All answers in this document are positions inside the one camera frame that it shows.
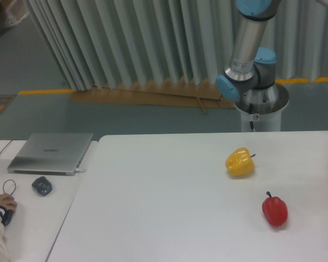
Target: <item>floor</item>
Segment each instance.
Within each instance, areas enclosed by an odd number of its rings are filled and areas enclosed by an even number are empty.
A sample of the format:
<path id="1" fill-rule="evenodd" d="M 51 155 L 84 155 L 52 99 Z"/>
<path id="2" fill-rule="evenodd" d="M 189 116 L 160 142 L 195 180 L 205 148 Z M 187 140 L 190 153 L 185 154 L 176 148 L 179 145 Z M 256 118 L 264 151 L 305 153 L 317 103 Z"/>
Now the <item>floor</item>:
<path id="1" fill-rule="evenodd" d="M 328 82 L 284 85 L 290 104 L 282 131 L 328 130 Z M 0 30 L 0 94 L 65 89 L 52 55 L 28 17 Z M 235 109 L 69 102 L 70 94 L 18 95 L 0 115 L 0 139 L 25 140 L 33 132 L 112 134 L 240 132 Z"/>

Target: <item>vertical blinds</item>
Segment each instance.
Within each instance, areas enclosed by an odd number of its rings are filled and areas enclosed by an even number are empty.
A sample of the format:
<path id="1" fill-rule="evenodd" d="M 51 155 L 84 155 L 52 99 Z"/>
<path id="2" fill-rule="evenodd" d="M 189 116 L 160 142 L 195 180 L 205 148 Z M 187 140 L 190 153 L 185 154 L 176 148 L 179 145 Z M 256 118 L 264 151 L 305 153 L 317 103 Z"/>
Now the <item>vertical blinds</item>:
<path id="1" fill-rule="evenodd" d="M 157 85 L 207 78 L 230 59 L 240 14 L 234 0 L 25 0 L 69 86 Z M 277 78 L 328 77 L 328 10 L 282 0 L 261 46 L 277 54 Z"/>

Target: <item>white table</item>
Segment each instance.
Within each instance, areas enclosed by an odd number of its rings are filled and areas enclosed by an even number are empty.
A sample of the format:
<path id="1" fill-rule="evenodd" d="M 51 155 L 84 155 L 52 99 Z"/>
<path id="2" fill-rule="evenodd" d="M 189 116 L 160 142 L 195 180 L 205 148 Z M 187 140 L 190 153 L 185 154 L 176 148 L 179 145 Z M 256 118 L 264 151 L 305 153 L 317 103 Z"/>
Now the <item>white table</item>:
<path id="1" fill-rule="evenodd" d="M 232 179 L 245 146 L 255 172 Z M 273 229 L 266 191 L 288 206 Z M 60 261 L 328 261 L 328 132 L 105 136 L 52 249 Z"/>
<path id="2" fill-rule="evenodd" d="M 0 141 L 0 151 L 8 142 Z M 53 189 L 47 196 L 39 196 L 32 188 L 32 183 L 41 175 L 7 172 L 8 165 L 24 143 L 25 141 L 13 141 L 0 156 L 0 194 L 3 193 L 2 186 L 7 179 L 13 179 L 17 184 L 13 196 L 18 207 L 11 223 L 5 228 L 5 241 L 11 262 L 44 262 L 85 173 L 74 176 L 46 176 Z M 96 147 L 97 142 L 92 142 L 80 165 L 81 169 L 87 168 Z M 11 185 L 12 182 L 5 185 L 8 193 L 13 189 Z"/>

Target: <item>silver laptop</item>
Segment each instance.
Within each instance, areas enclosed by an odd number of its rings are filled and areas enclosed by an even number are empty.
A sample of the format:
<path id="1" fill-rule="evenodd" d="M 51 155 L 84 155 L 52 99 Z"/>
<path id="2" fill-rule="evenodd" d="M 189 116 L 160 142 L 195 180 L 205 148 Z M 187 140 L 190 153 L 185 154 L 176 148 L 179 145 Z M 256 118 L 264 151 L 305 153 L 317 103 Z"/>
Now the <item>silver laptop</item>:
<path id="1" fill-rule="evenodd" d="M 93 134 L 33 133 L 7 168 L 9 172 L 74 175 Z"/>

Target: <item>cardboard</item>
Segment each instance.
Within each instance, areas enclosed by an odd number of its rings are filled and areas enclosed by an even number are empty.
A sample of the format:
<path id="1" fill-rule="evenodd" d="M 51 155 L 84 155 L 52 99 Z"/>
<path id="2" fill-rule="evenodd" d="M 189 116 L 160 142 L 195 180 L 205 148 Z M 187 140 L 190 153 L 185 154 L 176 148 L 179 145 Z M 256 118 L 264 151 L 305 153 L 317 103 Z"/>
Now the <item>cardboard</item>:
<path id="1" fill-rule="evenodd" d="M 69 98 L 72 102 L 108 103 L 108 104 L 139 104 L 168 105 L 205 108 L 234 108 L 234 103 L 225 98 L 204 99 L 197 97 L 175 96 L 148 92 L 135 92 L 110 88 L 92 88 L 88 91 L 73 92 Z"/>
<path id="2" fill-rule="evenodd" d="M 211 85 L 208 79 L 204 79 L 199 85 L 195 85 L 194 80 L 186 84 L 182 77 L 177 84 L 174 84 L 170 78 L 164 80 L 160 85 L 157 85 L 154 80 L 150 80 L 144 86 L 141 86 L 137 81 L 130 88 L 119 84 L 115 89 L 127 90 L 136 92 L 159 93 L 159 94 L 175 94 L 177 96 L 200 97 L 218 100 L 221 93 L 216 85 Z"/>

